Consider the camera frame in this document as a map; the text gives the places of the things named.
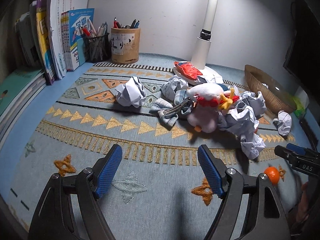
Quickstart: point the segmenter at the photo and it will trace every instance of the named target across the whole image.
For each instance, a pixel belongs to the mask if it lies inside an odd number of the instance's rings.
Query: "red pen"
[[[114,27],[115,29],[118,29],[118,26],[117,26],[117,18],[115,18],[115,21],[113,22],[113,27]]]
[[[88,29],[86,27],[80,26],[80,28],[82,29],[82,31],[84,32],[85,35],[87,35],[88,37],[91,35],[90,32],[88,31]]]

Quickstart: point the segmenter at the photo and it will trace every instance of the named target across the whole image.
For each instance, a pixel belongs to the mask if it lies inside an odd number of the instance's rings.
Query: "pen holder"
[[[111,28],[111,58],[113,63],[132,64],[139,60],[140,28]]]
[[[103,36],[88,38],[91,63],[106,61],[110,58],[109,33]]]

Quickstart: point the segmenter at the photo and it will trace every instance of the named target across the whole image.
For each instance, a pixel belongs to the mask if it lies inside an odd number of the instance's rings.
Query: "black mesh pen holder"
[[[111,57],[109,33],[99,37],[88,38],[91,63],[106,61]]]

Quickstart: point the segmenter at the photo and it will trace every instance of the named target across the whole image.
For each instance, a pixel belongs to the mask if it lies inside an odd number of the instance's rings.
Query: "metal screw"
[[[59,173],[54,173],[51,175],[51,179],[57,179],[59,178],[60,174]]]
[[[264,173],[261,173],[261,174],[260,174],[260,178],[261,178],[261,179],[267,179],[267,178],[268,178],[268,175],[267,175],[267,174],[264,174]]]
[[[229,168],[229,169],[227,169],[227,173],[229,173],[229,174],[233,175],[233,174],[235,174],[235,173],[236,173],[236,170],[235,170],[235,169],[233,169],[233,168]]]
[[[92,172],[92,168],[84,168],[83,173],[84,174],[89,174]]]

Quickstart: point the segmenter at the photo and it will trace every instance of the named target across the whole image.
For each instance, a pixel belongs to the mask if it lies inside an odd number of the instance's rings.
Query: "lamp base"
[[[204,66],[204,69],[199,69],[199,71],[202,73],[203,76],[207,76],[209,78],[214,78],[216,81],[216,84],[223,84],[223,78],[221,75],[219,75],[216,71],[214,71],[212,68],[209,68],[207,66]],[[191,85],[196,85],[195,80],[188,79],[184,75],[182,75],[176,67],[173,67],[173,72],[180,78],[184,79]]]

